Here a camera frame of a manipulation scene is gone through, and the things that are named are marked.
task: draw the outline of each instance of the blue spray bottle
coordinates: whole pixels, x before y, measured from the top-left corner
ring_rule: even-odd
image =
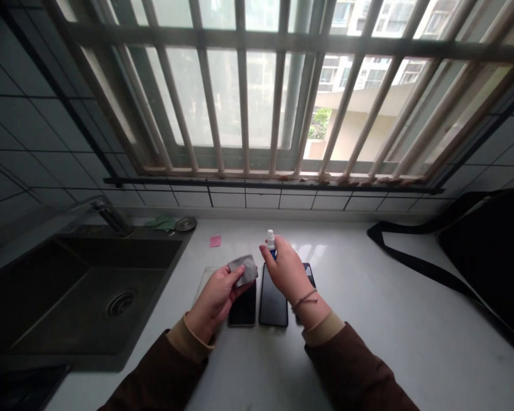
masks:
[[[276,261],[276,244],[274,243],[274,231],[268,230],[267,248],[272,254],[272,258]]]

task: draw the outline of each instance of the hand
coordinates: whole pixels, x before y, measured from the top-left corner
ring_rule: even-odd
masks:
[[[215,271],[186,315],[188,328],[204,343],[209,342],[215,328],[227,317],[233,302],[255,282],[236,288],[235,284],[245,270],[246,267],[241,265],[230,272],[225,265]]]
[[[313,287],[304,271],[301,258],[291,244],[278,235],[274,236],[274,243],[276,244],[276,261],[265,245],[260,245],[259,249],[267,264],[272,282],[290,304],[294,305]]]

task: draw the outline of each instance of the stainless steel sink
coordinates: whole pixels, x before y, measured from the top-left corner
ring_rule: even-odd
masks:
[[[192,232],[83,225],[0,270],[0,371],[121,370]]]

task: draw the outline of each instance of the black smartphone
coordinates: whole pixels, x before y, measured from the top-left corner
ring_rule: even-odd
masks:
[[[243,292],[232,304],[228,313],[228,325],[231,327],[253,327],[257,305],[257,282]]]
[[[272,282],[266,264],[263,266],[259,324],[287,327],[287,300]]]
[[[307,273],[308,281],[312,284],[314,288],[316,288],[316,283],[314,282],[314,276],[312,275],[312,268],[310,268],[309,263],[303,263],[304,271]],[[295,321],[297,324],[301,325],[301,320],[299,320],[298,316],[295,316]]]

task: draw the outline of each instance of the beige cuff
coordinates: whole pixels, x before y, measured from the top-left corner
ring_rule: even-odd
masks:
[[[308,346],[327,343],[344,328],[344,322],[331,310],[325,318],[314,327],[303,331],[303,338]]]
[[[200,364],[215,348],[215,336],[207,345],[194,335],[183,318],[168,332],[167,339],[171,345],[189,360]]]

